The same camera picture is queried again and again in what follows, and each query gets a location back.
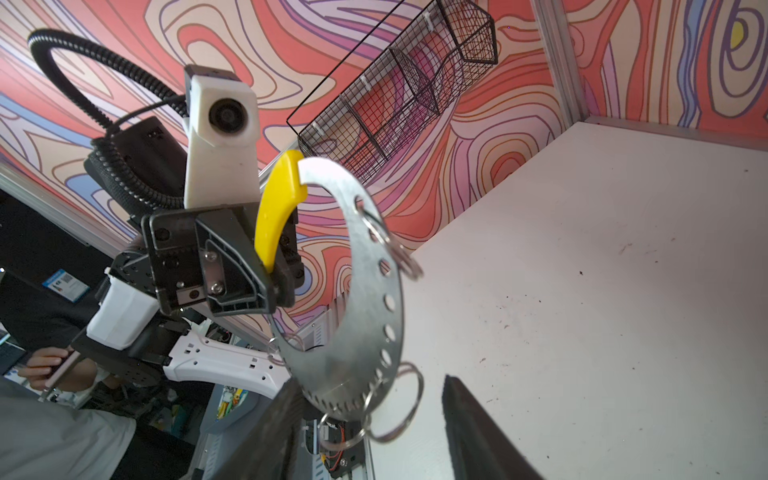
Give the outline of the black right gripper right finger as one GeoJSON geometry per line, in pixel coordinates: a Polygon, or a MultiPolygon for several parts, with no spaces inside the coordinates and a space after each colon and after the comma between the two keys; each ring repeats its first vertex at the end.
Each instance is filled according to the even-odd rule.
{"type": "Polygon", "coordinates": [[[458,377],[445,377],[442,406],[455,479],[543,479],[458,377]]]}

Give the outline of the large keyring with yellow sleeve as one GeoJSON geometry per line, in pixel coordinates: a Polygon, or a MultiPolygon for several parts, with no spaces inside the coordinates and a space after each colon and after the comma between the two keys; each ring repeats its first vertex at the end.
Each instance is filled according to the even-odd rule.
{"type": "Polygon", "coordinates": [[[348,450],[366,438],[388,443],[408,428],[416,412],[386,434],[372,432],[373,411],[398,376],[404,343],[402,277],[418,280],[422,268],[385,225],[365,187],[342,165],[327,158],[284,152],[263,188],[254,249],[265,269],[276,268],[279,236],[289,216],[308,198],[311,186],[337,202],[348,230],[352,278],[339,328],[323,347],[302,351],[281,333],[279,355],[304,398],[321,419],[358,421],[360,430],[343,442],[320,443],[326,451],[348,450]]]}

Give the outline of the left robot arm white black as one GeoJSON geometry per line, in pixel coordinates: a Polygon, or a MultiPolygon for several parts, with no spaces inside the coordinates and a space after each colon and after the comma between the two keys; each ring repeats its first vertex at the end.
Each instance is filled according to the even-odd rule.
{"type": "Polygon", "coordinates": [[[108,268],[98,311],[74,339],[67,366],[85,357],[141,386],[196,381],[275,397],[289,378],[277,354],[212,340],[183,316],[272,314],[293,305],[304,280],[296,210],[273,239],[272,268],[253,246],[262,218],[255,94],[230,71],[196,65],[186,67],[186,91],[177,94],[119,54],[63,31],[36,30],[28,46],[45,76],[103,127],[86,170],[139,232],[108,268]],[[58,49],[109,67],[173,108],[188,147],[149,108],[109,119],[63,74],[58,49]]]}

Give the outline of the person hand background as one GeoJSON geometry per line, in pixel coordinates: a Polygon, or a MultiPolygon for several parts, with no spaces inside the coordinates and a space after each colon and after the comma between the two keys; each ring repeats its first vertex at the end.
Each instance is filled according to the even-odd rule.
{"type": "Polygon", "coordinates": [[[26,365],[19,369],[18,375],[26,379],[35,390],[42,391],[46,382],[57,372],[62,376],[58,388],[66,392],[80,392],[96,383],[98,367],[90,359],[81,360],[68,372],[62,371],[63,363],[74,353],[71,347],[46,347],[35,351],[26,365]]]}

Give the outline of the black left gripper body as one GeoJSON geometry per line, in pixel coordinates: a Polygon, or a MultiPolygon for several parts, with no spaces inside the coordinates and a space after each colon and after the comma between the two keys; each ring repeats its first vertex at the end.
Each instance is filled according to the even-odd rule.
{"type": "Polygon", "coordinates": [[[257,203],[157,210],[142,234],[160,310],[169,315],[204,302],[215,317],[271,315],[292,307],[305,280],[293,211],[278,236],[268,272],[254,249],[257,203]]]}

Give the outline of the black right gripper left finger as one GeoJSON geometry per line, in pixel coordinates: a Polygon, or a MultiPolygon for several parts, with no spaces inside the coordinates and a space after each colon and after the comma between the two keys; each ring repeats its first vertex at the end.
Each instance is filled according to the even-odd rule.
{"type": "Polygon", "coordinates": [[[293,479],[308,407],[299,382],[288,380],[213,478],[293,479]]]}

